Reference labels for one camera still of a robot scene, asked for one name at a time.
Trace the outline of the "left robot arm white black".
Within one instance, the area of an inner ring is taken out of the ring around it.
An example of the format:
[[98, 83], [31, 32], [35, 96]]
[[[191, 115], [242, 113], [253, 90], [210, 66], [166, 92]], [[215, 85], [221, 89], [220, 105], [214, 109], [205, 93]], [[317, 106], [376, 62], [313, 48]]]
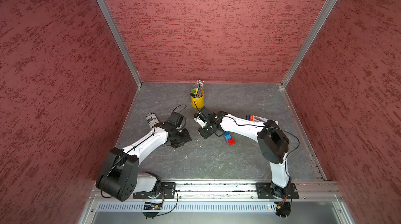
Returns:
[[159, 146], [169, 142], [174, 148], [191, 141], [187, 129], [177, 129], [168, 123], [158, 123], [153, 130], [123, 149], [111, 149], [96, 181], [96, 188], [123, 202], [132, 194], [157, 190], [158, 177], [140, 173], [140, 164]]

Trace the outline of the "red lego brick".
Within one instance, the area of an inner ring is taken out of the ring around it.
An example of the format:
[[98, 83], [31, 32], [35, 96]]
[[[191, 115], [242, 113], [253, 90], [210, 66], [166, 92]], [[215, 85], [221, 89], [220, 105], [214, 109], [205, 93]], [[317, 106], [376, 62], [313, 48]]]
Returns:
[[231, 139], [228, 140], [228, 144], [229, 144], [230, 146], [234, 145], [235, 143], [236, 143], [236, 142], [235, 142], [235, 140], [234, 140], [233, 138], [231, 138]]

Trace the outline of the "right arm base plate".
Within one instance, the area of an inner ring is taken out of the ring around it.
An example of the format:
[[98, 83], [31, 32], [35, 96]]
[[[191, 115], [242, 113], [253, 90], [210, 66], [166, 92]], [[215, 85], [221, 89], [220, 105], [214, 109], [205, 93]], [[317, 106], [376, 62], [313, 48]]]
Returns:
[[259, 200], [298, 200], [299, 193], [296, 185], [289, 182], [285, 187], [271, 183], [256, 183], [256, 192]]

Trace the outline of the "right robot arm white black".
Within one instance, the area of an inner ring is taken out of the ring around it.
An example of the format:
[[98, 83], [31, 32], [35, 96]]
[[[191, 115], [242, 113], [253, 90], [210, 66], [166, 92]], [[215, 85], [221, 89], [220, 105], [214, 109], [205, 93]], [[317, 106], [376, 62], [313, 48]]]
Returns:
[[290, 140], [275, 121], [253, 122], [235, 117], [224, 111], [215, 114], [199, 111], [194, 120], [200, 125], [200, 135], [207, 139], [217, 131], [235, 133], [258, 143], [262, 156], [269, 162], [272, 173], [268, 199], [298, 199], [295, 184], [288, 172], [287, 159]]

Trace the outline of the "blue lego plate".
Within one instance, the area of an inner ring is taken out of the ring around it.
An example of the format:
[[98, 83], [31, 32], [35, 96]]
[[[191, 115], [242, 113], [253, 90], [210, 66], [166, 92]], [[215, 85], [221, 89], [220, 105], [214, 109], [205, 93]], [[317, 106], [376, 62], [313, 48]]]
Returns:
[[225, 138], [226, 142], [228, 142], [229, 140], [232, 139], [232, 137], [231, 137], [231, 135], [230, 135], [229, 132], [225, 132], [225, 133], [224, 133], [224, 138]]

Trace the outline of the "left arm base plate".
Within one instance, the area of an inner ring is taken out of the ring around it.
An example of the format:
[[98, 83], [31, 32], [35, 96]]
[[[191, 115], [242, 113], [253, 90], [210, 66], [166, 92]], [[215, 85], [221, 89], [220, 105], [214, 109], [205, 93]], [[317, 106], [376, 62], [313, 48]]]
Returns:
[[150, 200], [163, 200], [163, 199], [174, 199], [175, 197], [175, 182], [161, 182], [158, 185], [158, 191], [152, 192], [137, 192], [133, 193], [132, 198], [134, 199], [150, 199]]

